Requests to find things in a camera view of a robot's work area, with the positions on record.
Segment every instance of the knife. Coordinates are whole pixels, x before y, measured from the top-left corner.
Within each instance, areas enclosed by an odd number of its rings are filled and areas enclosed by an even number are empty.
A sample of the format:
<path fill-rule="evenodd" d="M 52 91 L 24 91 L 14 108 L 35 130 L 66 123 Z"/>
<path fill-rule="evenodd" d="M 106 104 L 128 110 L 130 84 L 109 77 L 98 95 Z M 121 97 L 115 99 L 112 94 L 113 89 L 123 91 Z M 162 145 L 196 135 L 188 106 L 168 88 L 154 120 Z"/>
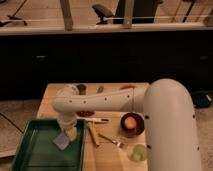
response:
<path fill-rule="evenodd" d="M 88 117 L 77 117 L 77 119 L 84 119 L 87 122 L 95 122 L 95 123 L 109 123 L 109 119 L 107 118 L 88 118 Z"/>

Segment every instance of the dark cabinet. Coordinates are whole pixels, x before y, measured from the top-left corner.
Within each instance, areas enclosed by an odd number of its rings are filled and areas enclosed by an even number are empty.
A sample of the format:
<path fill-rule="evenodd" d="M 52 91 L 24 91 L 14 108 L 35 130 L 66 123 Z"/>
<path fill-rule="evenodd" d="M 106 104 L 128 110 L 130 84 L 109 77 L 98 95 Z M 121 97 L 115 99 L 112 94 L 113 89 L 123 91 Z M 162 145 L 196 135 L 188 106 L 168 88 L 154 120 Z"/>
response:
<path fill-rule="evenodd" d="M 48 83 L 153 82 L 213 89 L 212 31 L 0 36 L 0 98 L 41 98 Z"/>

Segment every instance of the metal rod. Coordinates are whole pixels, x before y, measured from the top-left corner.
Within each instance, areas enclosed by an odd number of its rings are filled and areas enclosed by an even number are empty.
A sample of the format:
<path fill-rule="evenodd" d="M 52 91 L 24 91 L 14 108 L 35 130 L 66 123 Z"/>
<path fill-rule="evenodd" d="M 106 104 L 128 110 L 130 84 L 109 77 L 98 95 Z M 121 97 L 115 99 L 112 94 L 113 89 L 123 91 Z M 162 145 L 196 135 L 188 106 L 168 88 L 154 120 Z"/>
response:
<path fill-rule="evenodd" d="M 192 10 L 194 4 L 195 4 L 195 1 L 196 1 L 196 0 L 193 0 L 193 1 L 192 1 L 191 5 L 190 5 L 190 7 L 189 7 L 189 9 L 188 9 L 188 11 L 186 12 L 185 17 L 183 18 L 183 23 L 186 21 L 187 17 L 189 16 L 189 14 L 190 14 L 190 12 L 191 12 L 191 10 Z"/>
<path fill-rule="evenodd" d="M 172 17 L 172 20 L 171 20 L 172 23 L 175 21 L 175 17 L 176 17 L 176 15 L 177 15 L 177 13 L 178 13 L 180 7 L 181 7 L 181 4 L 182 4 L 182 0 L 180 0 L 180 2 L 179 2 L 179 4 L 178 4 L 178 7 L 177 7 L 177 9 L 175 10 L 175 13 L 174 13 L 174 15 L 173 15 L 173 17 Z"/>
<path fill-rule="evenodd" d="M 64 27 L 66 31 L 70 31 L 73 28 L 73 19 L 70 10 L 69 0 L 60 0 L 61 10 L 64 18 Z"/>
<path fill-rule="evenodd" d="M 16 14 L 20 11 L 20 9 L 24 6 L 24 4 L 27 2 L 27 0 L 24 0 L 21 5 L 18 7 L 18 9 L 13 13 L 12 17 L 15 17 Z"/>

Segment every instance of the red bowl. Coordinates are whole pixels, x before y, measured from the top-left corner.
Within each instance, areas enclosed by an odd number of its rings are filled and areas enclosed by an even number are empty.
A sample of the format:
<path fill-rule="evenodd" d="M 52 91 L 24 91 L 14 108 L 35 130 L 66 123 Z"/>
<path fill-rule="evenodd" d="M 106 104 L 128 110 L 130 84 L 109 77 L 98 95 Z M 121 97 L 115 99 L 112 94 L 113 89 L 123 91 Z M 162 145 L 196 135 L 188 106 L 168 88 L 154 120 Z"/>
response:
<path fill-rule="evenodd" d="M 126 124 L 125 120 L 128 117 L 133 117 L 136 121 L 136 126 L 132 129 L 129 129 Z M 121 131 L 126 137 L 135 137 L 143 133 L 145 126 L 144 120 L 140 114 L 137 113 L 126 113 L 122 116 L 120 120 Z"/>

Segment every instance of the green plastic tray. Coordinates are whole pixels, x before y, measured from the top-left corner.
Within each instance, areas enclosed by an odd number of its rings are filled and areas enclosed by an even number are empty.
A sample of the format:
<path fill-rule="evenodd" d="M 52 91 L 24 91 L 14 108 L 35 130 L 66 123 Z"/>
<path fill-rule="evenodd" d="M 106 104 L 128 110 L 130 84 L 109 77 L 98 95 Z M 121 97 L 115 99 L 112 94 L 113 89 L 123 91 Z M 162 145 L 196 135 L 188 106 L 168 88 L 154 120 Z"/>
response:
<path fill-rule="evenodd" d="M 16 151 L 12 171 L 81 171 L 85 142 L 84 120 L 78 120 L 77 138 L 63 151 L 53 139 L 60 134 L 56 120 L 31 120 Z"/>

